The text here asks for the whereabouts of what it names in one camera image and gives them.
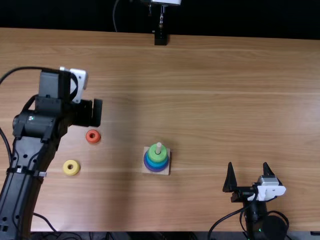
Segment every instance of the wooden base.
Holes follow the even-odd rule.
[[[146,154],[146,152],[148,151],[148,149],[149,149],[148,146],[145,146],[145,147],[143,148],[141,172],[144,173],[144,174],[169,175],[169,174],[170,174],[170,165],[171,165],[170,148],[167,148],[167,149],[166,149],[167,152],[168,152],[169,164],[168,164],[168,166],[167,166],[165,169],[163,169],[162,171],[158,171],[158,172],[150,171],[150,170],[145,166],[144,157],[145,157],[145,154]]]

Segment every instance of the cable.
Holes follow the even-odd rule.
[[[243,231],[242,233],[243,233],[243,235],[244,235],[244,237],[245,237],[246,239],[249,239],[248,236],[247,236],[247,234],[246,234],[244,231]]]
[[[244,226],[243,226],[243,224],[242,224],[242,216],[243,216],[243,214],[244,214],[244,212],[242,211],[242,212],[240,213],[240,216],[239,216],[239,221],[240,221],[240,225],[241,225],[241,228],[242,228],[243,232],[244,232],[244,233],[247,233],[247,231],[245,230],[245,228],[244,228]]]
[[[54,226],[52,226],[52,224],[49,222],[49,220],[46,217],[44,217],[38,213],[35,213],[35,212],[33,213],[33,215],[38,218],[43,219],[46,222],[46,224],[48,224],[48,226],[52,229],[52,231],[54,231],[55,233],[57,232],[57,230],[54,228]]]
[[[64,231],[63,233],[64,233],[64,234],[74,234],[74,235],[76,235],[80,240],[82,240],[82,237],[81,237],[79,234],[75,233],[75,232]]]
[[[190,232],[190,236],[193,240],[198,240],[197,236],[195,235],[195,233],[193,231]]]
[[[5,133],[2,131],[1,127],[0,127],[0,135],[4,141],[4,145],[6,147],[6,151],[8,152],[8,157],[9,157],[9,164],[11,163],[11,159],[12,159],[12,153],[11,153],[11,149],[10,149],[10,145],[8,142],[8,139],[5,135]]]
[[[114,26],[114,31],[117,33],[117,26],[116,26],[116,19],[115,19],[115,14],[116,14],[116,9],[117,9],[117,5],[119,3],[120,0],[115,0],[115,3],[113,5],[113,10],[112,10],[112,20],[113,20],[113,26]]]
[[[19,71],[19,70],[42,70],[42,71],[55,71],[57,72],[58,70],[56,69],[52,69],[52,68],[48,68],[48,67],[42,67],[42,66],[20,66],[20,67],[16,67],[14,69],[11,69],[10,71],[8,71],[6,74],[4,74],[1,78],[0,78],[0,84],[12,73]]]
[[[234,212],[232,212],[232,213],[229,213],[228,215],[226,215],[226,216],[220,218],[218,221],[216,221],[215,224],[213,224],[212,227],[210,228],[210,230],[209,230],[209,232],[208,232],[207,239],[210,240],[211,233],[213,232],[214,228],[215,228],[219,223],[221,223],[221,222],[223,222],[224,220],[226,220],[226,219],[228,219],[228,218],[230,218],[230,217],[232,217],[232,216],[234,216],[234,215],[236,215],[236,214],[238,214],[238,213],[241,213],[241,212],[243,212],[244,210],[246,210],[247,208],[251,207],[251,205],[256,202],[257,197],[258,197],[258,190],[257,190],[257,187],[256,187],[256,186],[254,186],[254,193],[255,193],[255,194],[254,194],[254,198],[253,198],[253,200],[250,202],[250,204],[248,204],[247,206],[245,206],[245,207],[243,207],[243,208],[240,208],[240,209],[237,210],[237,211],[234,211]]]

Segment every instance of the orange ring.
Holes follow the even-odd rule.
[[[100,141],[101,135],[98,131],[96,130],[90,130],[86,133],[85,139],[90,143],[90,144],[95,144]]]

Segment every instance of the black cable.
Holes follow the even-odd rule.
[[[115,238],[111,232],[109,232],[109,236],[112,238],[112,240],[115,240]]]
[[[11,163],[11,159],[12,159],[12,153],[11,153],[11,149],[10,149],[10,145],[8,142],[8,139],[5,135],[5,133],[2,131],[1,127],[0,127],[0,135],[4,141],[4,145],[6,147],[6,151],[8,152],[8,157],[9,157],[9,164]]]
[[[52,229],[52,231],[54,231],[55,233],[57,232],[57,230],[54,228],[54,226],[52,226],[52,224],[49,222],[49,220],[46,217],[44,217],[38,213],[35,213],[35,212],[33,213],[33,215],[38,218],[43,219],[46,222],[46,224],[48,224],[48,226]]]
[[[266,215],[268,216],[269,214],[278,214],[280,217],[282,217],[284,219],[284,221],[286,222],[286,229],[288,230],[289,229],[289,219],[282,213],[282,212],[279,212],[279,211],[275,211],[275,210],[272,210],[272,211],[268,211],[266,213]]]
[[[62,240],[67,240],[67,239],[74,239],[74,240],[78,240],[77,238],[75,238],[75,237],[73,237],[73,236],[66,237],[66,238],[64,238],[64,239],[62,239]]]
[[[192,237],[193,240],[198,240],[197,236],[193,231],[190,232],[190,236]]]
[[[14,69],[11,69],[7,73],[5,73],[1,78],[0,78],[0,84],[12,73],[19,71],[19,70],[41,70],[41,71],[48,71],[48,72],[58,72],[56,69],[48,68],[48,67],[42,67],[42,66],[20,66],[16,67]]]
[[[241,212],[243,212],[244,210],[246,210],[247,208],[251,207],[251,205],[256,202],[257,197],[258,197],[258,190],[257,190],[257,187],[256,187],[256,186],[254,186],[254,193],[255,193],[255,194],[254,194],[254,198],[253,198],[253,200],[250,202],[250,204],[248,204],[247,206],[244,206],[243,208],[238,209],[237,211],[234,211],[234,212],[232,212],[232,213],[229,213],[228,215],[226,215],[226,216],[220,218],[218,221],[216,221],[216,222],[212,225],[212,227],[210,228],[210,230],[209,230],[209,232],[208,232],[208,235],[207,235],[207,239],[210,240],[211,233],[213,232],[214,228],[215,228],[219,223],[221,223],[221,222],[223,222],[224,220],[226,220],[226,219],[228,219],[228,218],[230,218],[230,217],[232,217],[232,216],[234,216],[234,215],[236,215],[236,214],[238,214],[238,213],[241,213]]]
[[[114,5],[113,5],[113,9],[112,9],[112,21],[113,21],[113,27],[114,27],[115,32],[118,32],[117,25],[116,25],[116,9],[117,9],[117,5],[118,5],[119,1],[120,0],[115,0]]]
[[[246,234],[244,231],[243,231],[242,233],[243,233],[243,235],[244,235],[244,237],[245,237],[246,239],[249,239],[248,236],[247,236],[247,234]]]
[[[244,228],[244,226],[243,226],[243,224],[242,224],[242,216],[243,216],[243,214],[244,214],[244,212],[242,211],[242,212],[240,213],[240,216],[239,216],[239,221],[240,221],[240,225],[241,225],[241,228],[242,228],[243,232],[244,232],[244,233],[247,233],[247,230],[245,230],[245,228]]]
[[[108,231],[105,233],[104,240],[109,240],[109,232]]]

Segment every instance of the purple ring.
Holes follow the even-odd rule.
[[[148,162],[147,162],[147,158],[146,158],[146,154],[147,154],[147,153],[148,153],[148,151],[144,154],[144,157],[143,157],[143,163],[144,163],[144,165],[145,165],[145,167],[146,167],[147,169],[149,169],[151,172],[155,172],[155,173],[161,172],[161,171],[163,171],[163,170],[166,169],[166,167],[167,167],[168,164],[169,164],[169,159],[166,161],[166,164],[165,164],[163,167],[161,167],[161,168],[154,168],[154,167],[150,166],[150,165],[148,164]]]

